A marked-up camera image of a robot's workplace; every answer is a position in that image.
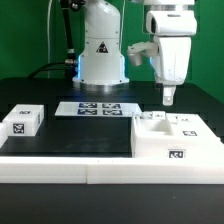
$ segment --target white container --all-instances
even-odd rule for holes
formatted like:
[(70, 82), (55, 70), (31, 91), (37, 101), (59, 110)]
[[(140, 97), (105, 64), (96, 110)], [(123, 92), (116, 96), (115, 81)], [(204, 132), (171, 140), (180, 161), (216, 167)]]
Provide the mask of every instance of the white container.
[(43, 105), (18, 104), (5, 117), (8, 136), (35, 136), (44, 119)]
[(132, 156), (157, 159), (213, 157), (224, 145), (196, 114), (143, 112), (134, 115)]
[(3, 146), (7, 139), (7, 125), (4, 123), (0, 123), (0, 148)]

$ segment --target black surface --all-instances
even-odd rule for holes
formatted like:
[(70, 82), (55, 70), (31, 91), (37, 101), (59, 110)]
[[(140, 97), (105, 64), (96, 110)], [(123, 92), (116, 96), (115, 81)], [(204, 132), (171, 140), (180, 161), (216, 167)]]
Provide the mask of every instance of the black surface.
[[(0, 91), (0, 119), (16, 104), (46, 108), (38, 136), (10, 137), (1, 155), (130, 156), (130, 119), (56, 119), (61, 100), (129, 102), (149, 111), (198, 113), (217, 136), (224, 136), (224, 105), (190, 84), (177, 88), (172, 107), (161, 105), (154, 83), (134, 82), (129, 90), (102, 96), (75, 90), (64, 80), (21, 78), (2, 80)], [(0, 224), (14, 223), (223, 224), (224, 186), (1, 184)]]

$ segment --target green backdrop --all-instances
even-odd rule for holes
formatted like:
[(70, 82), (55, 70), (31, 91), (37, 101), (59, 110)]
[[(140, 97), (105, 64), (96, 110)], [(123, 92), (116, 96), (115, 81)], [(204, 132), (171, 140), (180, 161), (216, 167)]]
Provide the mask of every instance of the green backdrop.
[[(123, 0), (108, 0), (122, 12)], [(0, 78), (27, 76), (47, 63), (48, 0), (2, 1), (0, 3)], [(197, 35), (192, 38), (192, 52), (187, 82), (195, 83), (224, 102), (224, 1), (198, 0), (194, 10), (198, 21)], [(142, 32), (143, 7), (126, 1), (122, 53), (127, 46), (147, 41)], [(77, 53), (84, 47), (84, 16), (70, 12), (74, 45)], [(51, 61), (66, 58), (66, 41), (58, 0), (51, 12)], [(145, 60), (133, 67), (126, 59), (126, 75), (131, 80), (153, 80)]]

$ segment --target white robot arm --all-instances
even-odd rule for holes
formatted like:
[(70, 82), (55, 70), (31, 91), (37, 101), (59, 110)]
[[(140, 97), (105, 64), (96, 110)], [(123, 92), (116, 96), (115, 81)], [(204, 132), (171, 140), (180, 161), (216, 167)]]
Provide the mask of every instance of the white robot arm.
[(141, 56), (150, 57), (155, 80), (163, 84), (163, 104), (172, 105), (176, 85), (184, 83), (189, 64), (191, 39), (196, 33), (194, 12), (188, 7), (194, 0), (131, 0), (150, 6), (146, 14), (146, 28), (152, 42), (128, 47), (128, 56), (135, 65)]
[(85, 0), (85, 49), (79, 57), (74, 85), (108, 92), (126, 85), (120, 52), (120, 13), (104, 0)]

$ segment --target white cube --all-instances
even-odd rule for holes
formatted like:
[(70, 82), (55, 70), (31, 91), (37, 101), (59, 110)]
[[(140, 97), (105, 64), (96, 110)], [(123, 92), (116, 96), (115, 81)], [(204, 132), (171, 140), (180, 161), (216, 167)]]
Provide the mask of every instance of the white cube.
[(3, 146), (5, 141), (8, 139), (7, 125), (0, 123), (0, 148)]
[(17, 104), (5, 117), (8, 136), (35, 136), (44, 119), (43, 105)]

